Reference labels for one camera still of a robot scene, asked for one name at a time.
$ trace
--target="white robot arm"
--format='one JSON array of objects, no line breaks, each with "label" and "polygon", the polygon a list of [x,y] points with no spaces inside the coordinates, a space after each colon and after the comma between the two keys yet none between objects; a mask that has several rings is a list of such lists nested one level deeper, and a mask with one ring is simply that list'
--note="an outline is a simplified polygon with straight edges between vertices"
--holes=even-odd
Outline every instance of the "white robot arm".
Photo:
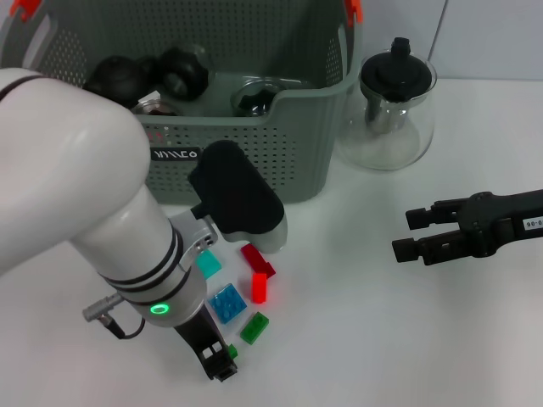
[{"label": "white robot arm", "polygon": [[[86,310],[118,337],[108,311],[129,302],[145,321],[175,327],[210,378],[236,371],[191,272],[217,240],[265,253],[286,242],[284,209],[243,152],[206,148],[190,181],[202,203],[169,220],[145,186],[148,139],[132,113],[61,81],[0,70],[0,274],[70,241],[117,293]],[[219,342],[213,360],[202,351]]]}]

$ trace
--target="glass teapot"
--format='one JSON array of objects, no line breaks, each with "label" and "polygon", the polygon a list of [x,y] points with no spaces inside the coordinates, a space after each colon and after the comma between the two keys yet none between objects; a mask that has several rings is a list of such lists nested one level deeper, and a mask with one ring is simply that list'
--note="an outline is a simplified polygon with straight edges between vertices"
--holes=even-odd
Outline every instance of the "glass teapot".
[{"label": "glass teapot", "polygon": [[398,170],[420,159],[434,136],[431,91],[434,67],[411,53],[408,39],[363,62],[360,92],[339,136],[339,150],[352,163]]}]

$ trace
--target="gray plastic basket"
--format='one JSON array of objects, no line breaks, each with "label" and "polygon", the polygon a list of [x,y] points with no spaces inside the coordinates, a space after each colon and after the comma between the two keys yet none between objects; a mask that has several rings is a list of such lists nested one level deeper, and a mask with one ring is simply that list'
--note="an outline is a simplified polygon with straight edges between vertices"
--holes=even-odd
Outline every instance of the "gray plastic basket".
[{"label": "gray plastic basket", "polygon": [[[237,142],[283,202],[312,198],[324,186],[361,67],[361,23],[350,26],[344,0],[42,0],[26,22],[23,13],[19,8],[0,31],[0,66],[75,86],[110,55],[160,55],[180,40],[203,46],[216,70],[240,83],[247,75],[311,83],[279,93],[264,117],[138,118],[151,148]],[[223,93],[210,103],[229,103]],[[152,161],[148,186],[159,202],[197,201],[187,181],[194,164]]]}]

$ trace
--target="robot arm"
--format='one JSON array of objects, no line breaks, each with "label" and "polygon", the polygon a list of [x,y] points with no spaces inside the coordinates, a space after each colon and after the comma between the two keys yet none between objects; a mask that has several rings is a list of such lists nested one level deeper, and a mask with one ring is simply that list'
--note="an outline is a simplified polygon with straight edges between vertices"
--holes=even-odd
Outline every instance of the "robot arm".
[{"label": "robot arm", "polygon": [[392,242],[400,263],[419,256],[425,265],[469,256],[490,257],[505,244],[543,237],[543,190],[501,197],[476,193],[467,199],[436,202],[430,210],[410,210],[406,218],[411,230],[433,223],[458,223],[460,230],[418,241]]},{"label": "robot arm", "polygon": [[[210,378],[235,373],[193,262],[217,240],[211,221],[227,241],[247,239],[265,253],[287,237],[281,201],[238,146],[204,150],[190,176],[202,203],[169,220],[145,186],[146,134],[120,105],[0,70],[0,123],[0,271],[68,240],[117,292],[87,319],[110,324],[108,311],[125,300],[149,323],[175,327]],[[202,359],[217,342],[223,349]]]}]

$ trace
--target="green block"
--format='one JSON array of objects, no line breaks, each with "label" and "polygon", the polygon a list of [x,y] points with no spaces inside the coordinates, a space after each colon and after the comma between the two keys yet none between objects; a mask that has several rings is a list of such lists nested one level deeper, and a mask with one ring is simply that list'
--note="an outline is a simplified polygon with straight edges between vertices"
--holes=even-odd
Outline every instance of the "green block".
[{"label": "green block", "polygon": [[249,345],[255,343],[256,339],[260,336],[264,328],[268,326],[270,320],[268,320],[263,314],[257,312],[251,321],[241,331],[239,336]]},{"label": "green block", "polygon": [[232,359],[236,359],[238,357],[238,350],[231,343],[228,345],[228,353]]},{"label": "green block", "polygon": [[217,260],[213,253],[211,253],[209,250],[205,250],[200,256],[198,256],[196,259],[196,264],[202,270],[202,274],[206,280],[222,268],[219,260]]}]

